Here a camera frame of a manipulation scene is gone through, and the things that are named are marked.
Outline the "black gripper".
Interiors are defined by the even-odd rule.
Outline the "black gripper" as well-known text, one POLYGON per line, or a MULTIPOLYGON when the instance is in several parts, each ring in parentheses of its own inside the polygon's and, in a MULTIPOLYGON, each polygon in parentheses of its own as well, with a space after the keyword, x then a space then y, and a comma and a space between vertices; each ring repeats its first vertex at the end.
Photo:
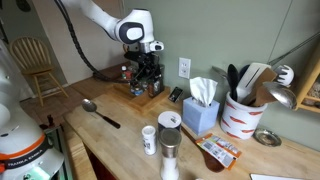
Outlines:
POLYGON ((134 76, 136 83, 139 83, 146 77, 146 75, 151 74, 152 78, 158 78, 161 76, 161 68, 158 64, 159 56, 157 54, 128 51, 124 54, 124 57, 137 62, 139 65, 138 72, 134 76))

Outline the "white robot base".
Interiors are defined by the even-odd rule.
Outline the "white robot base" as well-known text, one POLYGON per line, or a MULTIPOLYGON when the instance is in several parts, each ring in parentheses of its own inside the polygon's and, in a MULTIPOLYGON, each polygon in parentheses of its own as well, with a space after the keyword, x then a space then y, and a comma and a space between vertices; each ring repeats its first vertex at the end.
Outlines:
POLYGON ((64 155, 21 108, 24 81, 9 46, 1 41, 1 48, 0 180, 52 180, 63 165, 64 155))

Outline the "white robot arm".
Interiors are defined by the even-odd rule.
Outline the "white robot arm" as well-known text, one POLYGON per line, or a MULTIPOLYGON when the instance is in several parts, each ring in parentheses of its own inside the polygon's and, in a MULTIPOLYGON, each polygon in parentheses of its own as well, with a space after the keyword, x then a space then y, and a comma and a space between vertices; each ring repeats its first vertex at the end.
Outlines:
POLYGON ((54 1, 65 19, 78 54, 93 71, 95 76, 104 81, 110 81, 110 78, 107 78, 93 67, 84 55, 68 15, 67 8, 81 11, 84 16, 101 27, 112 40, 121 42, 123 45, 138 45, 137 51, 125 53, 126 58, 138 63, 138 72, 131 79, 122 81, 115 80, 115 83, 133 83, 140 82, 141 80, 148 81, 161 76, 159 63, 155 60, 155 56, 156 51, 162 51, 164 49, 164 44, 154 39, 153 20, 148 10, 133 9, 125 18, 118 19, 106 13, 92 0, 54 1))

